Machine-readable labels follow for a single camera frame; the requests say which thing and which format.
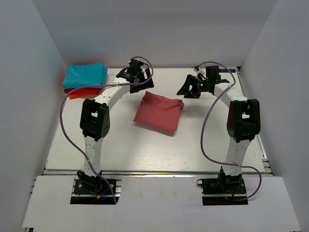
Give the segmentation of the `pink red t-shirt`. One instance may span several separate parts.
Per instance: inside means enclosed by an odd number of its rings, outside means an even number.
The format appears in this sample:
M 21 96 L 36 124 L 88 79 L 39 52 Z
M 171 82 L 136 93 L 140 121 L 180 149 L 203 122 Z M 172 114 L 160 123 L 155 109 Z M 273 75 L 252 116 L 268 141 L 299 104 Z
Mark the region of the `pink red t-shirt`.
M 174 135 L 184 103 L 146 91 L 133 121 L 139 125 Z

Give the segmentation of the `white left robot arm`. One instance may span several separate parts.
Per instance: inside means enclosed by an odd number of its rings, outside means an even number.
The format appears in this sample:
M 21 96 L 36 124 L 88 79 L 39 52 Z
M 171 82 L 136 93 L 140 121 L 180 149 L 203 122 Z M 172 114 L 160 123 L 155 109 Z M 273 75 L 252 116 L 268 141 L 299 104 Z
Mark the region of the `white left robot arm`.
M 102 187 L 98 174 L 101 173 L 102 142 L 110 130 L 110 110 L 125 94 L 153 87 L 150 65 L 133 58 L 129 66 L 122 69 L 99 96 L 84 100 L 80 128 L 84 136 L 86 158 L 78 177 L 90 192 L 96 193 Z

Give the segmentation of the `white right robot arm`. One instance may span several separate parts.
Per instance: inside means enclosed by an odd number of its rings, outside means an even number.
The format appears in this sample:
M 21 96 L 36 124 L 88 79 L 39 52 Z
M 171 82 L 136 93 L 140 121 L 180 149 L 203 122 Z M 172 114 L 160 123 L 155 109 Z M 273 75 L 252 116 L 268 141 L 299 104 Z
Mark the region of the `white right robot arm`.
M 219 163 L 221 169 L 217 178 L 218 188 L 228 193 L 240 184 L 246 151 L 260 132 L 260 104 L 257 99 L 248 99 L 235 90 L 234 76 L 231 82 L 222 79 L 220 67 L 216 62 L 207 62 L 204 71 L 195 66 L 196 74 L 187 76 L 177 95 L 198 99 L 201 93 L 208 92 L 216 97 L 215 102 L 222 101 L 228 107 L 226 129 L 230 141 L 225 161 Z

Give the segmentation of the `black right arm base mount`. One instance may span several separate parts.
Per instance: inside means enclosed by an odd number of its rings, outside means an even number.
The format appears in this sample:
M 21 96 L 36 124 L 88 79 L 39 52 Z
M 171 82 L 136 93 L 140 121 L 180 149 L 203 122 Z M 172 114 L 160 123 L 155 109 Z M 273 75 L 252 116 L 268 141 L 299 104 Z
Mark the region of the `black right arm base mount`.
M 248 205 L 247 191 L 243 178 L 237 183 L 225 183 L 221 178 L 198 179 L 202 190 L 203 206 Z

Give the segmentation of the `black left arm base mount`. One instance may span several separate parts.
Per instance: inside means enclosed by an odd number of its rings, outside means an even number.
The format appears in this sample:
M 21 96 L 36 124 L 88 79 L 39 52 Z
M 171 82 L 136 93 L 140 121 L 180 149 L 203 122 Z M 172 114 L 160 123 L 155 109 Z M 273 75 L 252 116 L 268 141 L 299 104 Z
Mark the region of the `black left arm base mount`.
M 108 184 L 99 179 L 95 186 L 76 178 L 73 182 L 70 204 L 72 205 L 116 205 L 121 194 L 121 179 L 107 179 L 116 202 Z

